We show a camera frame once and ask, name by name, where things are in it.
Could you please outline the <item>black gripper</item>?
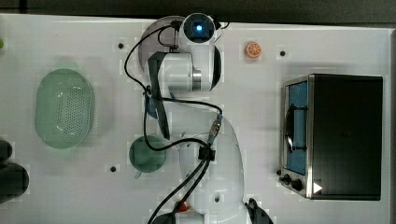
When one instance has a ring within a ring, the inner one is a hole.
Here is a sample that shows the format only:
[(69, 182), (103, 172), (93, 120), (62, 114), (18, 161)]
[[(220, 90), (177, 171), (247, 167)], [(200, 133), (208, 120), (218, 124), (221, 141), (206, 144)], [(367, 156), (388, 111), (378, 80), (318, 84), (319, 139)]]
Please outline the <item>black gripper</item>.
[(166, 52), (157, 51), (148, 58), (148, 73), (151, 82), (151, 98), (157, 113), (157, 120), (163, 137), (167, 140), (170, 139), (169, 126), (159, 82), (159, 71), (163, 62)]

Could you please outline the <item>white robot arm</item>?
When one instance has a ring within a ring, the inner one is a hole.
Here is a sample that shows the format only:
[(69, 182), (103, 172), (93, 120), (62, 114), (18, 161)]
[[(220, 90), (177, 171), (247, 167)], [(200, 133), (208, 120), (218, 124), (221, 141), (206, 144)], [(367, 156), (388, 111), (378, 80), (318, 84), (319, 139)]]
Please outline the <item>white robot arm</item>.
[(182, 202), (192, 209), (151, 219), (151, 224), (248, 224), (243, 204), (244, 171), (231, 123), (210, 103), (177, 99), (188, 91), (212, 91), (221, 75), (219, 26), (203, 13), (172, 23), (177, 52), (157, 51), (145, 72), (163, 137), (179, 152)]

